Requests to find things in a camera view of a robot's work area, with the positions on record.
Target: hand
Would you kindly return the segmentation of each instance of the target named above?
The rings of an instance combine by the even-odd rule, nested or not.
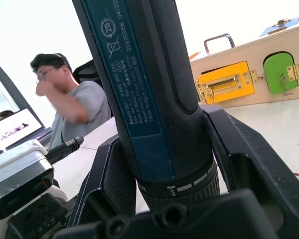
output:
[[[54,90],[54,85],[51,82],[48,81],[40,81],[36,85],[36,94],[38,96],[46,96],[48,92],[51,92]]]

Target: laptop screen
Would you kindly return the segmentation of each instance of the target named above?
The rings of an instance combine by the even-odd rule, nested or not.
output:
[[[42,128],[41,124],[28,109],[0,120],[0,152],[7,150],[11,145],[40,128]]]

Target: green latch panel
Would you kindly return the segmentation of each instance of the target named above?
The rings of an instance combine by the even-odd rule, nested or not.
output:
[[[298,86],[298,80],[290,81],[287,67],[294,65],[293,56],[286,52],[276,53],[264,61],[269,91],[272,94],[287,92]]]

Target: glasses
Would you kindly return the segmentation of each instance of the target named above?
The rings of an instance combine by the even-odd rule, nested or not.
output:
[[[44,71],[44,72],[42,72],[42,73],[40,73],[40,74],[37,74],[38,78],[37,78],[36,82],[39,83],[40,81],[44,81],[44,80],[45,80],[45,77],[46,77],[46,74],[47,74],[49,71],[53,70],[53,69],[54,69],[54,68],[51,68],[51,69],[48,69],[48,70],[46,70],[46,71]]]

